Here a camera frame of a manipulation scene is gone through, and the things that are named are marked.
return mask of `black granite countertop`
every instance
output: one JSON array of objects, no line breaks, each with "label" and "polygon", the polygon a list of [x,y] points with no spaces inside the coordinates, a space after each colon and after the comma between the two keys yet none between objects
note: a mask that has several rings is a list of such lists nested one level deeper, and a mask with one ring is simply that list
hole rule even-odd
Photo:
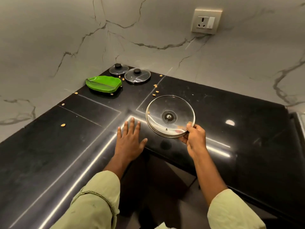
[{"label": "black granite countertop", "polygon": [[143,122],[145,152],[195,175],[186,146],[146,124],[155,90],[191,104],[230,188],[278,217],[305,223],[305,159],[284,106],[156,73],[145,84],[122,86],[113,96],[84,86],[0,143],[1,228],[50,227],[108,163],[116,129],[131,117]]}]

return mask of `dark floor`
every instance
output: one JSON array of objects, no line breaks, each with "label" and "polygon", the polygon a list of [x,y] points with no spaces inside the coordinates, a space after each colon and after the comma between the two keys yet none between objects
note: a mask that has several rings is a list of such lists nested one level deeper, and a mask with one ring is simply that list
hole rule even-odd
[{"label": "dark floor", "polygon": [[[250,207],[262,219],[275,218]],[[116,228],[139,229],[139,215],[147,209],[157,225],[165,222],[167,227],[176,229],[210,228],[208,206],[196,177],[148,155],[139,157],[124,176]]]}]

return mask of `switch plate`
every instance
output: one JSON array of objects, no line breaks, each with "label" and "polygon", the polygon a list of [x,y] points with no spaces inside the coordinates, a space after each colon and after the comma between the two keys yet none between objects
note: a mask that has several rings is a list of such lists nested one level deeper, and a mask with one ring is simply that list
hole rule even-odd
[{"label": "switch plate", "polygon": [[195,9],[192,32],[215,34],[219,25],[222,10]]}]

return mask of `hand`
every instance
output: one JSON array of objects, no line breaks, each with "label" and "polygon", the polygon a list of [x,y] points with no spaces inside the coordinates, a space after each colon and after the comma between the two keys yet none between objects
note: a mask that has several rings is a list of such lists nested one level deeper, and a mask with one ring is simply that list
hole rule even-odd
[{"label": "hand", "polygon": [[130,121],[130,127],[128,129],[128,121],[125,121],[123,135],[121,134],[121,127],[117,129],[117,139],[114,156],[119,156],[124,162],[131,162],[135,160],[143,151],[147,138],[143,139],[139,143],[141,123],[138,121],[135,127],[135,119]]},{"label": "hand", "polygon": [[180,137],[179,140],[187,145],[189,155],[195,159],[200,154],[207,153],[205,130],[196,124],[192,127],[191,123],[186,125],[186,129],[189,133]]}]

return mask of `sleeve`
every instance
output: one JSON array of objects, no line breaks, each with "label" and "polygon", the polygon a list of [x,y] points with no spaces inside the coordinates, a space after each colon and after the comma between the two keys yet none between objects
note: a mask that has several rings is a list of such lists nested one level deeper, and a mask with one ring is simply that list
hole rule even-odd
[{"label": "sleeve", "polygon": [[224,190],[211,202],[208,211],[211,229],[266,229],[258,215],[232,190]]},{"label": "sleeve", "polygon": [[119,213],[120,180],[111,171],[97,173],[73,198],[51,229],[114,229]]}]

